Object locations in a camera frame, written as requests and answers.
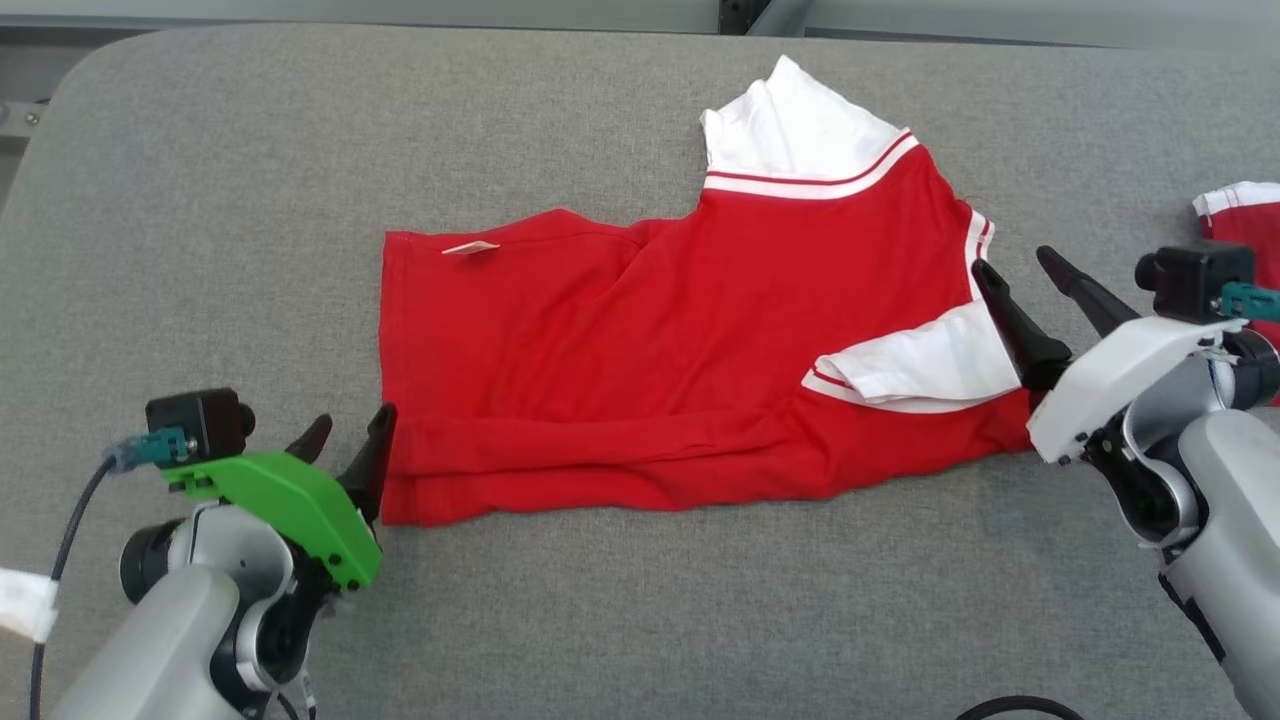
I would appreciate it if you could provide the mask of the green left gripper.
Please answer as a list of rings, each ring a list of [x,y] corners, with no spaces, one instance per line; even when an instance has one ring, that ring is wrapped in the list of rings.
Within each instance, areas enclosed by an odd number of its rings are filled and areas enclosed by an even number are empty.
[[[343,589],[364,589],[381,569],[383,551],[369,524],[381,511],[397,419],[396,405],[383,404],[337,479],[311,465],[332,433],[328,413],[284,452],[243,454],[160,473],[191,498],[224,498],[255,515],[307,557],[323,560]]]

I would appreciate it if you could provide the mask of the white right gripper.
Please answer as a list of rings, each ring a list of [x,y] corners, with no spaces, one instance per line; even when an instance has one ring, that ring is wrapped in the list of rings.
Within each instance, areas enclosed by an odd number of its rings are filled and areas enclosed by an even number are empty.
[[[1140,318],[1051,246],[1039,246],[1036,259],[1055,288],[1084,313],[1102,338],[1074,363],[1073,351],[1030,319],[987,260],[972,264],[972,278],[1021,387],[1047,392],[1027,423],[1030,442],[1046,462],[1079,455],[1085,443],[1080,436],[1103,428],[1190,355],[1215,350],[1225,333],[1245,328],[1243,319],[1197,325],[1164,316]]]

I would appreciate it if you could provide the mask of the red and white t-shirt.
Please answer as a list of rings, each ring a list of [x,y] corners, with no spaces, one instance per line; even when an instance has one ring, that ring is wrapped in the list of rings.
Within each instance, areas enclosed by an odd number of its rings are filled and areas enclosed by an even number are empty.
[[[389,525],[824,500],[1030,446],[929,150],[782,56],[701,115],[681,218],[390,231]]]

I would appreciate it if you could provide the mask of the red white garment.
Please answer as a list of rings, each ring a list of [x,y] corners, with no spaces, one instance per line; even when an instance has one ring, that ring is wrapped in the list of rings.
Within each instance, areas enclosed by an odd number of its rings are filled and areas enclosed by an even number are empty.
[[[1254,251],[1254,282],[1280,290],[1280,182],[1238,182],[1192,201],[1203,237]]]

